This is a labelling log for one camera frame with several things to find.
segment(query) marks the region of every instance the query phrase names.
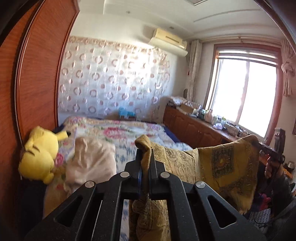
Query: pikachu plush toy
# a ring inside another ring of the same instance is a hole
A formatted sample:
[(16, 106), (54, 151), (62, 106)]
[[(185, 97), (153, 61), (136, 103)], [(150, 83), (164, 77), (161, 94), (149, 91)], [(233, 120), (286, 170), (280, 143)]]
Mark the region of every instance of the pikachu plush toy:
[(57, 134), (35, 127), (24, 146), (24, 153), (19, 163), (19, 173), (30, 180), (41, 180), (50, 184), (54, 178), (52, 172), (54, 159), (59, 150), (59, 140), (68, 138), (66, 131)]

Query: air conditioner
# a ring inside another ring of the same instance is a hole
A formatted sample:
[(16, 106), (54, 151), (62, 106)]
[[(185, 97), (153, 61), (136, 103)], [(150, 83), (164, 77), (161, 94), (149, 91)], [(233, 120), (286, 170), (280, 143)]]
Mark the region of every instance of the air conditioner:
[(160, 28), (154, 30), (149, 44), (178, 56), (184, 57), (188, 54), (187, 41)]

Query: wooden wardrobe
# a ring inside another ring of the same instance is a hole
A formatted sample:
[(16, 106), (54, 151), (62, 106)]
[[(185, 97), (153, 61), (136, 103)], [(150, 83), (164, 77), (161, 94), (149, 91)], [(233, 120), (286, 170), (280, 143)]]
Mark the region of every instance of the wooden wardrobe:
[(61, 61), (78, 13), (76, 0), (28, 1), (0, 47), (0, 215), (11, 225), (22, 144), (33, 127), (58, 124)]

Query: floral bedspread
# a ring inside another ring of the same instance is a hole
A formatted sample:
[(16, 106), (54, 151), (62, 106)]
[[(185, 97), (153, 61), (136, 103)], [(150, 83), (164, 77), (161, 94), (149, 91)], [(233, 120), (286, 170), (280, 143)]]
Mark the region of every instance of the floral bedspread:
[[(44, 201), (44, 216), (49, 214), (66, 198), (63, 188), (65, 180), (65, 168), (67, 161), (73, 158), (75, 150), (75, 139), (82, 136), (95, 136), (98, 139), (113, 143), (115, 148), (115, 161), (117, 173), (124, 171), (127, 162), (136, 157), (136, 146), (134, 141), (141, 135), (147, 135), (152, 142), (162, 146), (178, 149), (191, 150), (185, 143), (175, 143), (157, 124), (138, 121), (114, 121), (97, 120), (86, 117), (70, 116), (64, 122), (64, 130), (70, 131), (68, 139), (59, 142), (59, 153), (55, 160), (58, 170), (53, 182), (48, 186)], [(128, 200), (123, 204), (123, 215), (121, 222), (120, 240), (128, 240)]]

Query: beige curtain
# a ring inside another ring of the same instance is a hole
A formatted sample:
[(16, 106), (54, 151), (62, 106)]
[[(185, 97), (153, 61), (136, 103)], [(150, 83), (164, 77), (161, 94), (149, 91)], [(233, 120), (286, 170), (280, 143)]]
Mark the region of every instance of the beige curtain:
[(201, 53), (202, 53), (202, 43), (200, 43), (199, 40), (193, 40), (191, 42), (189, 77), (187, 82), (187, 88), (188, 88), (187, 99), (189, 101), (193, 101), (193, 98), (194, 98), (195, 77), (198, 73), (198, 69), (200, 66)]
[(283, 95), (289, 97), (293, 95), (292, 91), (292, 81), (295, 81), (295, 69), (296, 69), (296, 55), (292, 46), (288, 40), (284, 39), (281, 41), (282, 51), (284, 56), (284, 63), (281, 66), (281, 69), (286, 74), (284, 93)]

